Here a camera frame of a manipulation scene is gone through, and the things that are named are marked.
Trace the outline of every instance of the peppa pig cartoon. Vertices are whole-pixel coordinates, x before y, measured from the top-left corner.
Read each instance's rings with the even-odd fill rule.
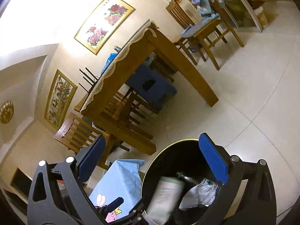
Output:
[[[97,206],[101,207],[104,205],[105,203],[105,195],[102,195],[102,194],[98,194],[97,195]],[[110,212],[107,216],[106,216],[106,221],[109,223],[109,222],[112,222],[112,221],[115,221],[117,220],[117,215],[119,213],[121,213],[122,211],[119,210],[119,207],[117,209],[115,209],[113,212]]]

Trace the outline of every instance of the trash can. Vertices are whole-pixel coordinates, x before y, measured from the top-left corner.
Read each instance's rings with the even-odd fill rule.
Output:
[[[184,195],[193,186],[186,183],[184,191],[166,224],[169,225],[219,225],[219,224],[276,224],[276,198],[268,165],[265,160],[257,163],[243,162],[237,156],[229,156],[226,150],[215,145],[206,133],[201,135],[208,140],[209,148],[215,155],[209,157],[207,149],[200,150],[200,140],[184,139],[166,147],[152,161],[146,171],[141,197],[145,211],[154,195],[161,176],[176,177],[182,171],[191,177],[208,178],[220,184],[212,170],[218,167],[217,155],[228,168],[228,180],[209,207],[195,207],[182,211],[179,209]],[[247,186],[236,213],[224,219],[241,184],[247,179]]]

